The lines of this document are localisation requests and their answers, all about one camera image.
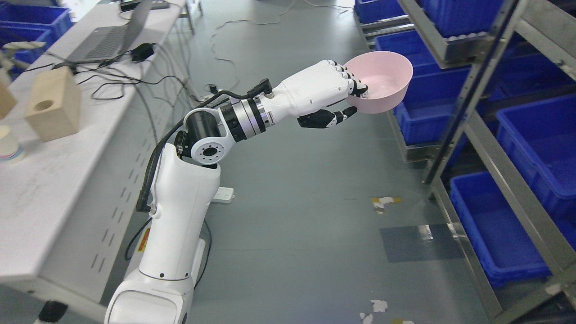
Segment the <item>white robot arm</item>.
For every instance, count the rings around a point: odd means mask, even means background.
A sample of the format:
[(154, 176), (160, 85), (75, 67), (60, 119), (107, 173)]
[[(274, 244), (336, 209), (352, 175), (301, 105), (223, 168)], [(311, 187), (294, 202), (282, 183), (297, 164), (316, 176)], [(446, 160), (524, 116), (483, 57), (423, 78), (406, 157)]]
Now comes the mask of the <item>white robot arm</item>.
[(261, 97), (187, 113), (173, 142), (156, 150), (150, 230), (138, 267), (115, 291), (106, 324), (185, 324), (205, 242), (200, 238), (207, 209), (220, 186), (220, 160), (232, 146), (273, 125)]

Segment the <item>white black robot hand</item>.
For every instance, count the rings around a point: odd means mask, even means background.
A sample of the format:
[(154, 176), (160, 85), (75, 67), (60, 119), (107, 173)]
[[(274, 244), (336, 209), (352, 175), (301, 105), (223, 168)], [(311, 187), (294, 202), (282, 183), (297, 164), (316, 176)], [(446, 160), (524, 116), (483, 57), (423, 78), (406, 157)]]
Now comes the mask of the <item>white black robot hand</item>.
[(348, 68), (335, 61), (320, 61), (284, 79), (273, 90), (273, 98), (263, 96), (261, 104), (276, 124), (296, 117), (300, 127), (323, 129), (342, 123), (356, 113), (356, 107), (332, 112), (326, 109), (352, 95), (361, 97), (368, 86)]

